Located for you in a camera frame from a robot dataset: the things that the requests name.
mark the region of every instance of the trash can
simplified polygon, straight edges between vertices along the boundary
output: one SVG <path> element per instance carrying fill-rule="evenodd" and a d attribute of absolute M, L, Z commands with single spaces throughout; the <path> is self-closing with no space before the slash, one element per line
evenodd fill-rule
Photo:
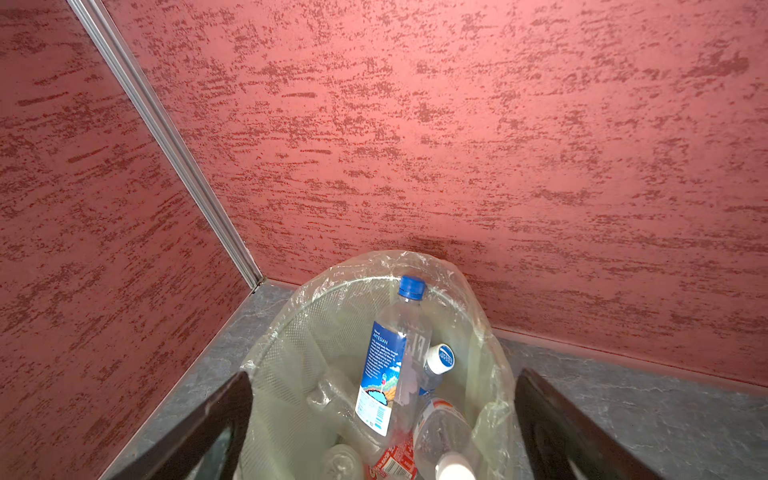
<path fill-rule="evenodd" d="M 478 479 L 511 478 L 515 380 L 472 288 L 449 262 L 387 250 L 332 266 L 301 286 L 246 356 L 253 407 L 240 453 L 243 480 L 314 478 L 337 434 L 306 396 L 329 366 L 360 381 L 373 320 L 395 300 L 403 275 L 427 282 L 422 307 L 432 344 L 447 343 L 455 354 L 437 394 L 473 425 L 483 457 Z"/>

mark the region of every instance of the textured plaster wall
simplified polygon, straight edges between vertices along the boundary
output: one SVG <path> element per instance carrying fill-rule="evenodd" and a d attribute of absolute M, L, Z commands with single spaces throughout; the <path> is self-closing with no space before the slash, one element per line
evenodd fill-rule
<path fill-rule="evenodd" d="M 458 264 L 496 326 L 768 385 L 753 0 L 108 0 L 268 276 Z"/>
<path fill-rule="evenodd" d="M 248 289 L 66 2 L 0 68 L 0 478 L 93 479 Z"/>

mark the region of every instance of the bottle neck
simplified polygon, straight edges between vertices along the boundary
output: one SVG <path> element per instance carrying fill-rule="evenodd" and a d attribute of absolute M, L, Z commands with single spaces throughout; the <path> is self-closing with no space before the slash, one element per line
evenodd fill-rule
<path fill-rule="evenodd" d="M 403 303 L 413 303 L 415 305 L 419 305 L 419 302 L 421 302 L 421 300 L 414 300 L 413 298 L 408 298 L 407 296 L 402 296 L 400 294 L 398 294 L 397 297 Z"/>

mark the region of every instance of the plastic bottle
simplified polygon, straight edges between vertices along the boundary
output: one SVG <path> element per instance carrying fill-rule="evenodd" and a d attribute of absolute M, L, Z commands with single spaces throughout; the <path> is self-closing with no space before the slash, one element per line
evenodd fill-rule
<path fill-rule="evenodd" d="M 362 461 L 349 445 L 334 445 L 320 459 L 320 480 L 364 480 Z"/>
<path fill-rule="evenodd" d="M 424 362 L 424 377 L 419 395 L 436 389 L 442 383 L 442 374 L 453 368 L 455 358 L 451 347 L 444 343 L 429 347 Z"/>
<path fill-rule="evenodd" d="M 472 429 L 450 402 L 427 396 L 413 429 L 413 461 L 424 480 L 475 480 Z"/>
<path fill-rule="evenodd" d="M 376 317 L 355 404 L 355 414 L 381 436 L 400 443 L 410 433 L 432 337 L 420 300 L 423 280 L 403 276 L 397 300 Z"/>
<path fill-rule="evenodd" d="M 310 408 L 330 423 L 346 444 L 367 465 L 375 465 L 389 446 L 391 436 L 382 437 L 355 415 L 355 387 L 337 369 L 328 368 L 317 387 L 306 397 Z"/>

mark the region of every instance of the aluminum strip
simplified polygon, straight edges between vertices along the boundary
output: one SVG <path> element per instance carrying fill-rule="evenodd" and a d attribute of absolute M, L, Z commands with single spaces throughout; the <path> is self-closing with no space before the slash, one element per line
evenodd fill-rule
<path fill-rule="evenodd" d="M 264 279 L 101 0 L 67 0 L 251 289 Z"/>

